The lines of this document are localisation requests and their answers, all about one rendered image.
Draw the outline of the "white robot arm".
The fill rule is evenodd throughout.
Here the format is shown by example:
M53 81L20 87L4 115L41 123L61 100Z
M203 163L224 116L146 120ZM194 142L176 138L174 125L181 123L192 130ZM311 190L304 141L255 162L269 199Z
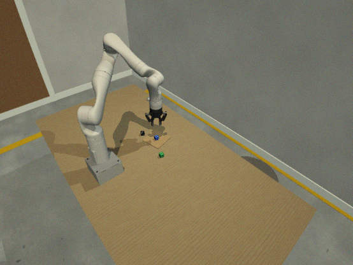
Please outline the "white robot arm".
M147 101L150 100L149 105L153 110L162 108L162 92L158 86L164 82L163 75L140 60L116 34L104 35L103 48L101 62L92 77L92 87L96 95L95 105L81 106L77 111L77 119L86 137L90 157L97 165L105 163L110 158L103 129L99 124L103 118L106 95L118 54L135 73L141 77L148 77L146 85L150 98L147 97Z

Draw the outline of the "tan flat mat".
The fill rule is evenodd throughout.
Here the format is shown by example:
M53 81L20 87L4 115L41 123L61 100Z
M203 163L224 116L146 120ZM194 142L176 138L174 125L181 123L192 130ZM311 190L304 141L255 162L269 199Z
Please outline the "tan flat mat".
M159 140L155 140L154 136L158 135ZM158 130L154 130L152 131L148 136L146 136L142 141L152 145L153 147L156 148L160 148L161 146L163 146L165 144L165 142L167 142L171 137L158 131Z

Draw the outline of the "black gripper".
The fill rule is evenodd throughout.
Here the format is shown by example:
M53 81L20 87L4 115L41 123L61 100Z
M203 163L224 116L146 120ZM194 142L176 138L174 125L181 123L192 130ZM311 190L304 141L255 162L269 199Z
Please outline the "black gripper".
M162 114L163 114L163 116L161 118ZM151 119L149 118L149 115L152 117ZM161 122L165 120L165 118L167 116L167 112L166 111L163 112L162 108L159 110L153 110L150 108L149 113L145 113L145 116L146 116L148 122L151 122L152 127L154 126L154 119L159 118L159 126L161 126Z

